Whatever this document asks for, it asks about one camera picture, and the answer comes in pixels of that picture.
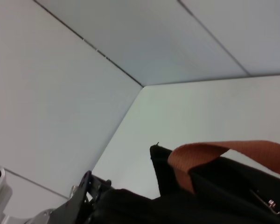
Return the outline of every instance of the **black fabric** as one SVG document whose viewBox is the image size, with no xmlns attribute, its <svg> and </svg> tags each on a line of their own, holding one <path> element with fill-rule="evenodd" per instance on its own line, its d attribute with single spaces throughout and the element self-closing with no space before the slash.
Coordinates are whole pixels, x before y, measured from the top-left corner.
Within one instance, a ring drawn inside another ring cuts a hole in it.
<svg viewBox="0 0 280 224">
<path fill-rule="evenodd" d="M 151 200 L 125 189 L 109 190 L 94 204 L 91 223 L 280 224 L 280 216 L 274 215 L 249 191 L 260 189 L 262 181 L 272 180 L 270 175 L 218 158 L 190 171 L 197 192 L 193 195 L 178 186 L 167 163 L 171 151 L 156 145 L 150 152 L 161 197 Z M 268 196 L 280 204 L 280 180 L 274 178 L 271 183 L 261 191 L 265 194 L 275 191 Z"/>
<path fill-rule="evenodd" d="M 174 170 L 168 165 L 171 150 L 158 145 L 150 147 L 150 156 L 157 176 L 160 195 L 169 195 L 180 190 Z"/>
</svg>

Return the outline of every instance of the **white ceiling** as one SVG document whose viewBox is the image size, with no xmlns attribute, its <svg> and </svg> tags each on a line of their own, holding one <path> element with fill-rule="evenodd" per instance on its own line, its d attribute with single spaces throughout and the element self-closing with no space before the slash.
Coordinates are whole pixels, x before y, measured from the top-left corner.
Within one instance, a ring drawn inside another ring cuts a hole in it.
<svg viewBox="0 0 280 224">
<path fill-rule="evenodd" d="M 143 85 L 246 77 L 175 0 L 39 0 Z"/>
<path fill-rule="evenodd" d="M 280 73 L 280 0 L 182 0 L 253 75 Z"/>
</svg>

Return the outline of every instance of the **orange strap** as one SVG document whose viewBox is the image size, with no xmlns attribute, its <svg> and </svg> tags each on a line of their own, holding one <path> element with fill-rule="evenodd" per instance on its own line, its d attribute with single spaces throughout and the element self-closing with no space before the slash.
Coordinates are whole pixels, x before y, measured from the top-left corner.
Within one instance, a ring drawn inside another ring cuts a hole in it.
<svg viewBox="0 0 280 224">
<path fill-rule="evenodd" d="M 169 158 L 179 185 L 194 193 L 189 170 L 208 163 L 229 149 L 238 151 L 280 174 L 280 144 L 271 141 L 225 141 L 193 143 L 178 147 Z"/>
</svg>

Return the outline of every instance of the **white wall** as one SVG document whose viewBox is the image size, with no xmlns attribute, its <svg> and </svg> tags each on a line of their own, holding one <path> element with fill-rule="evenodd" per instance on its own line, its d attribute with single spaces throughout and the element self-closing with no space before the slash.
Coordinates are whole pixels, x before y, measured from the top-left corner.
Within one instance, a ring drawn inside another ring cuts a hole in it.
<svg viewBox="0 0 280 224">
<path fill-rule="evenodd" d="M 0 0 L 0 165 L 64 196 L 141 87 L 31 0 Z"/>
<path fill-rule="evenodd" d="M 182 0 L 253 75 L 280 73 L 280 0 Z"/>
<path fill-rule="evenodd" d="M 143 85 L 246 73 L 176 0 L 38 0 Z"/>
<path fill-rule="evenodd" d="M 152 145 L 160 142 L 173 150 L 230 140 L 280 143 L 280 76 L 145 87 L 93 173 L 111 179 L 116 189 L 156 198 L 160 192 L 150 160 Z M 243 162 L 237 154 L 228 157 Z"/>
</svg>

